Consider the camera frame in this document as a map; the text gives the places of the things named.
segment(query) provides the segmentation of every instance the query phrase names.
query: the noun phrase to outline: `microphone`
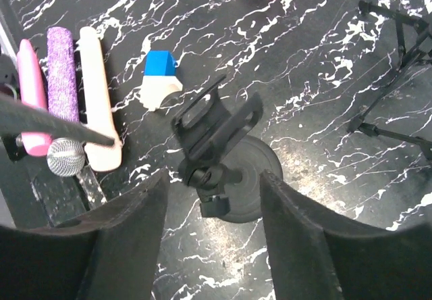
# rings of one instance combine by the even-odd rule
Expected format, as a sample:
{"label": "microphone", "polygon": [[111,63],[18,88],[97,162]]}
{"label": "microphone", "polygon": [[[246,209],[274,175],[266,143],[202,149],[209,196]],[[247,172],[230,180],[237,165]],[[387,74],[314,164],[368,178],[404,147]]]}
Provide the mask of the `microphone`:
{"label": "microphone", "polygon": [[[33,108],[47,110],[41,68],[32,44],[27,39],[21,40],[17,63],[21,102]],[[22,143],[29,155],[45,156],[51,144],[51,137],[41,132],[23,132]]]}
{"label": "microphone", "polygon": [[94,171],[107,172],[118,168],[122,163],[122,144],[115,131],[101,42],[94,28],[81,28],[78,49],[81,56],[87,127],[114,138],[115,141],[112,147],[87,143],[84,150]]}
{"label": "microphone", "polygon": [[[49,113],[66,121],[79,122],[72,33],[66,28],[53,27],[48,29],[47,39]],[[59,138],[48,149],[48,167],[58,176],[78,174],[85,162],[81,141]]]}

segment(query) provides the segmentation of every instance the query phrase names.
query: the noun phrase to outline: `cream-colored stick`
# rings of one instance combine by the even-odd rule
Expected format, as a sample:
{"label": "cream-colored stick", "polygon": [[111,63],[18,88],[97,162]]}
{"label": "cream-colored stick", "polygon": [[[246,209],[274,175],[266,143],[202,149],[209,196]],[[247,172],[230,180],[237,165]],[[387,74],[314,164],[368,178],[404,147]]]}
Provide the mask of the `cream-colored stick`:
{"label": "cream-colored stick", "polygon": [[94,171],[108,172],[118,168],[122,163],[122,144],[114,126],[101,42],[94,28],[81,28],[78,48],[86,99],[87,126],[115,139],[112,147],[87,143],[84,150]]}

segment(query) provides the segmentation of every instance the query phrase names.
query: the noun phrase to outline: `blue cube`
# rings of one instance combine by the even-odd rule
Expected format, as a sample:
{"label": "blue cube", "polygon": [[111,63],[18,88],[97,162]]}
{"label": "blue cube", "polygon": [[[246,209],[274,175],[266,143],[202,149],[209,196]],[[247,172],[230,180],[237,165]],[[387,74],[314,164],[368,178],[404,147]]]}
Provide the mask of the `blue cube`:
{"label": "blue cube", "polygon": [[175,76],[176,61],[169,51],[149,51],[147,53],[145,76]]}

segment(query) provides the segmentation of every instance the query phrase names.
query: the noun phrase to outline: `silver microphone head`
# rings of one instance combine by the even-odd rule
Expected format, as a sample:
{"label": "silver microphone head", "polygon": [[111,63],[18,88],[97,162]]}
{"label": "silver microphone head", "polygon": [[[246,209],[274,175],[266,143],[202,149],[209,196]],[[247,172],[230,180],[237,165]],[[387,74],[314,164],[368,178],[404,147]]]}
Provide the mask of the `silver microphone head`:
{"label": "silver microphone head", "polygon": [[47,162],[49,169],[58,176],[78,174],[86,162],[82,143],[66,138],[54,140],[48,148]]}

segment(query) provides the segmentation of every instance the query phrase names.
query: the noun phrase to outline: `purple glitter handle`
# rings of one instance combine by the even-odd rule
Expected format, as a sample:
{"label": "purple glitter handle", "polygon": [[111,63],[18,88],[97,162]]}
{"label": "purple glitter handle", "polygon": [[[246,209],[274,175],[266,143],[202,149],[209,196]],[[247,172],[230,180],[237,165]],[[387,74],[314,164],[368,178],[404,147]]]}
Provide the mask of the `purple glitter handle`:
{"label": "purple glitter handle", "polygon": [[48,29],[48,110],[71,122],[79,122],[74,40],[66,28]]}

